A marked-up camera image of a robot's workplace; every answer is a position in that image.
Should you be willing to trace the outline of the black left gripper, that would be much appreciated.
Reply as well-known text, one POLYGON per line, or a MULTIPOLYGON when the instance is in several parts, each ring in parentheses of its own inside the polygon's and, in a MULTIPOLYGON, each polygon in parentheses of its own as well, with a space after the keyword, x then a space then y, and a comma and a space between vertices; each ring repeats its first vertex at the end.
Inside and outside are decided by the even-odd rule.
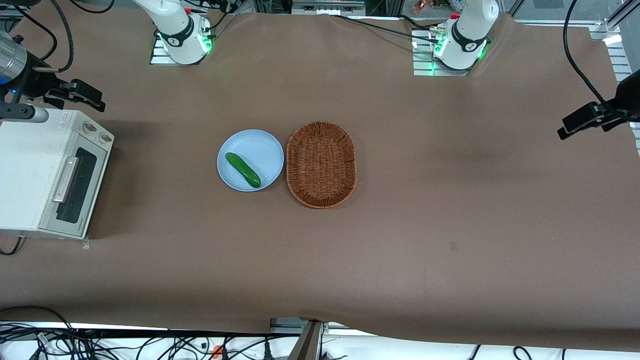
POLYGON ((615 90, 615 96, 606 102, 605 116, 601 105, 592 101, 562 119, 562 127, 557 130, 558 137, 567 138, 591 128, 601 128, 609 132, 625 123, 640 122, 640 71, 622 80, 615 90))

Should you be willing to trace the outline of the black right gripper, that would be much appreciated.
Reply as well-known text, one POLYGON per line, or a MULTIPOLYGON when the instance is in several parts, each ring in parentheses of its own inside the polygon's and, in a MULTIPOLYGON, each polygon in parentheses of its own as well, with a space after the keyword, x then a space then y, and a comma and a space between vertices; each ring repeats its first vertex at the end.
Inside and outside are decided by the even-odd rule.
POLYGON ((47 67, 41 59, 25 51, 23 48, 1 50, 0 98, 13 94, 13 102, 20 98, 36 100, 41 98, 45 104, 63 110, 67 103, 83 104, 98 112, 104 112, 106 104, 102 101, 103 93, 80 79, 64 82, 54 73, 36 71, 34 68, 47 67), (56 94, 62 84, 65 93, 56 94))

